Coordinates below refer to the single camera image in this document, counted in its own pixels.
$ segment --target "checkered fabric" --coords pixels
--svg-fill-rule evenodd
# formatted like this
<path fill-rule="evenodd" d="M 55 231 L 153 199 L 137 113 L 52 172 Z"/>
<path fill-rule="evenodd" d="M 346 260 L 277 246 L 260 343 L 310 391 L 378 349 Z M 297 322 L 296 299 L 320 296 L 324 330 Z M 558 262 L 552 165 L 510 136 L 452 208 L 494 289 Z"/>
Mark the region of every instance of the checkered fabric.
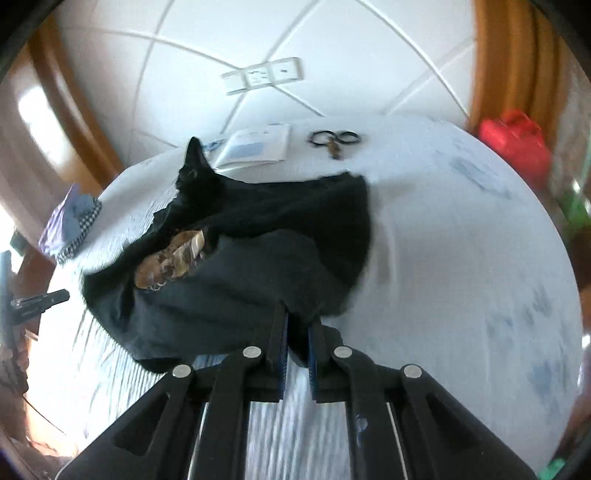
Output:
<path fill-rule="evenodd" d="M 82 245 L 82 243 L 84 243 L 84 239 L 86 237 L 86 234 L 88 233 L 88 230 L 90 229 L 90 226 L 95 221 L 95 218 L 99 214 L 100 208 L 102 206 L 102 202 L 98 199 L 95 199 L 95 207 L 92 209 L 92 211 L 78 220 L 80 223 L 81 230 L 80 236 L 72 240 L 66 247 L 63 248 L 61 252 L 59 252 L 55 256 L 57 263 L 59 263 L 60 265 L 64 264 L 68 260 L 71 260 L 77 255 L 80 246 Z"/>

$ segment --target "purple fabric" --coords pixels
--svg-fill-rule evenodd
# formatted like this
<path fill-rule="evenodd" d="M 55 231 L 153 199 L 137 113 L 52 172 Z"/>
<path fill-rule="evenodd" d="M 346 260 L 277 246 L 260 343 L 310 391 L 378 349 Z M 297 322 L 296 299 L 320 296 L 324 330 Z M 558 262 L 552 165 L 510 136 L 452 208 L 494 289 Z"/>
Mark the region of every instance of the purple fabric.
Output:
<path fill-rule="evenodd" d="M 80 195 L 80 185 L 74 183 L 53 210 L 39 239 L 39 249 L 43 254 L 53 257 L 80 236 L 82 231 L 76 214 L 86 210 L 87 199 L 83 197 L 88 197 L 92 204 L 92 197 Z"/>

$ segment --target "paper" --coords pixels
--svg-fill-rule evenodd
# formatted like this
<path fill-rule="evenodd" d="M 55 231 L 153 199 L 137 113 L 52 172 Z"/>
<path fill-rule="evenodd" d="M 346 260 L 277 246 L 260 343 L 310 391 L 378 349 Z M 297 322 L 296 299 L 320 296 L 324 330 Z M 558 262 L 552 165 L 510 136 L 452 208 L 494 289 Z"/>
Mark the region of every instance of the paper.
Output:
<path fill-rule="evenodd" d="M 289 125 L 266 125 L 240 130 L 228 139 L 212 166 L 226 171 L 285 160 L 290 129 Z"/>

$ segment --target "white tiled wall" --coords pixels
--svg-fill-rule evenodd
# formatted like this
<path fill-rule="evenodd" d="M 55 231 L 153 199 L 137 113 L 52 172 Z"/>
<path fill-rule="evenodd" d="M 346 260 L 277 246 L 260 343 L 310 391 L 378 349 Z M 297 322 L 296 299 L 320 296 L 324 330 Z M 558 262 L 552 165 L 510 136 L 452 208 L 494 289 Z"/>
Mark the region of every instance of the white tiled wall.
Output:
<path fill-rule="evenodd" d="M 416 112 L 465 123 L 472 0 L 66 0 L 77 79 L 127 164 L 269 122 Z M 222 73 L 301 58 L 304 80 L 226 96 Z"/>

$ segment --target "wall switch plate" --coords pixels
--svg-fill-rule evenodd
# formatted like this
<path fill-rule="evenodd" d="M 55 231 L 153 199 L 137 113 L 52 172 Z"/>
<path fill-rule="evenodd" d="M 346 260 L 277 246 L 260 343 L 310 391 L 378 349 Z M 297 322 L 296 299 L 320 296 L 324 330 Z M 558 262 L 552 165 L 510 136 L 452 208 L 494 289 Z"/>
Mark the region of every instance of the wall switch plate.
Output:
<path fill-rule="evenodd" d="M 273 83 L 296 82 L 302 79 L 300 59 L 297 57 L 275 60 L 270 62 L 269 66 L 273 73 Z"/>
<path fill-rule="evenodd" d="M 246 92 L 248 90 L 241 70 L 224 73 L 222 75 L 222 80 L 226 89 L 226 95 L 236 95 L 237 93 Z"/>

